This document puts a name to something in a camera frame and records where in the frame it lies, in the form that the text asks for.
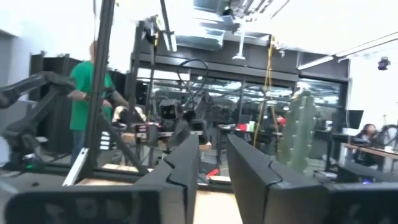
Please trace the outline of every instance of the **cactus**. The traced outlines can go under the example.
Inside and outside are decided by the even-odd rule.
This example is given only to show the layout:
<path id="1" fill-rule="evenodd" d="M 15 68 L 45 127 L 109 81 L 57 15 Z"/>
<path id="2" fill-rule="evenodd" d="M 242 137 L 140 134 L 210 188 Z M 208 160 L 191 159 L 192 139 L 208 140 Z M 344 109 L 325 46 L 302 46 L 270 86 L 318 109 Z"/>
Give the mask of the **cactus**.
<path id="1" fill-rule="evenodd" d="M 298 172 L 307 168 L 317 109 L 309 90 L 296 94 L 286 114 L 277 160 Z"/>

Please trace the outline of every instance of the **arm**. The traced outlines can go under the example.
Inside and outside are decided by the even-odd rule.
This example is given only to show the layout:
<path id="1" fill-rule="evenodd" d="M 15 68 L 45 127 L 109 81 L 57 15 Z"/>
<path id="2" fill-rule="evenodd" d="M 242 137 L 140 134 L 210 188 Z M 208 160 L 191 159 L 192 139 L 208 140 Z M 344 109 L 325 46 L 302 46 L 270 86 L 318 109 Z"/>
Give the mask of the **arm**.
<path id="1" fill-rule="evenodd" d="M 77 65 L 75 68 L 73 68 L 70 77 L 76 80 L 76 89 L 68 94 L 68 98 L 71 98 L 73 100 L 86 101 L 87 93 L 83 91 L 83 87 L 85 86 L 86 82 L 86 73 L 84 69 Z"/>
<path id="2" fill-rule="evenodd" d="M 113 97 L 113 99 L 115 100 L 115 102 L 116 102 L 117 104 L 129 108 L 129 102 L 127 102 L 127 100 L 125 100 L 125 99 L 123 98 L 123 96 L 120 95 L 120 93 L 119 93 L 118 91 L 116 91 L 116 90 L 113 91 L 112 97 Z"/>

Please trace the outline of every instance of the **table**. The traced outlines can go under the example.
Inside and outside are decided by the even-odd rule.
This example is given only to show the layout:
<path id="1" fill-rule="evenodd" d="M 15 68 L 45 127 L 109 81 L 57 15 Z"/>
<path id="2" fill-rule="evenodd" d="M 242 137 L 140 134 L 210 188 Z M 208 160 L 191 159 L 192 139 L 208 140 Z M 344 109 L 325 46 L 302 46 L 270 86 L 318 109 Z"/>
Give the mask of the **table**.
<path id="1" fill-rule="evenodd" d="M 105 169 L 129 170 L 135 172 L 135 167 L 106 164 Z M 78 185 L 129 185 L 130 183 L 108 180 L 84 179 Z M 242 224 L 238 205 L 233 194 L 221 192 L 205 192 L 198 190 L 195 202 L 194 224 Z"/>
<path id="2" fill-rule="evenodd" d="M 377 155 L 377 156 L 382 156 L 382 157 L 386 157 L 386 158 L 390 158 L 393 161 L 398 160 L 398 153 L 391 151 L 391 152 L 387 152 L 384 149 L 377 149 L 377 148 L 373 148 L 373 147 L 360 147 L 360 146 L 355 146 L 352 144 L 344 144 L 344 147 L 346 147 L 347 149 L 351 149 L 351 150 L 359 150 L 362 152 L 367 152 L 373 155 Z M 377 169 L 380 171 L 383 171 L 383 164 L 378 164 L 377 165 Z M 394 162 L 391 164 L 391 172 L 394 170 Z"/>

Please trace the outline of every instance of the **camera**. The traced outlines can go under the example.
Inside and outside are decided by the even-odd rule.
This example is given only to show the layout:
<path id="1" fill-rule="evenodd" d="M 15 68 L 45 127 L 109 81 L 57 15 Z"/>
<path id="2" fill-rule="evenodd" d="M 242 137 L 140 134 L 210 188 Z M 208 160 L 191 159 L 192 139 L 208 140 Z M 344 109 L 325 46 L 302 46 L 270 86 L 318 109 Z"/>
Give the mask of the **camera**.
<path id="1" fill-rule="evenodd" d="M 382 57 L 378 63 L 377 69 L 380 71 L 385 71 L 388 69 L 389 65 L 391 64 L 388 57 Z"/>

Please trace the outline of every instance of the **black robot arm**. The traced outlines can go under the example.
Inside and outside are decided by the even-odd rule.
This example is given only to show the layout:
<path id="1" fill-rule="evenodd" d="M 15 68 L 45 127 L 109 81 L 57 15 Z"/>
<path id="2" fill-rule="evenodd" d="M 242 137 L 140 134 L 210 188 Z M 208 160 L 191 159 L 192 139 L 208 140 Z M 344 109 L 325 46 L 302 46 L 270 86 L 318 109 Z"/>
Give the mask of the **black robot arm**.
<path id="1" fill-rule="evenodd" d="M 57 98 L 73 91 L 76 83 L 71 78 L 53 72 L 40 72 L 13 85 L 0 88 L 0 107 L 4 109 L 13 105 L 22 95 L 46 84 L 50 84 L 49 92 L 24 118 L 11 123 L 2 132 L 2 136 L 11 147 L 11 164 L 20 165 L 24 159 L 33 156 L 35 149 L 39 147 L 39 142 L 35 139 L 35 127 L 51 112 Z"/>

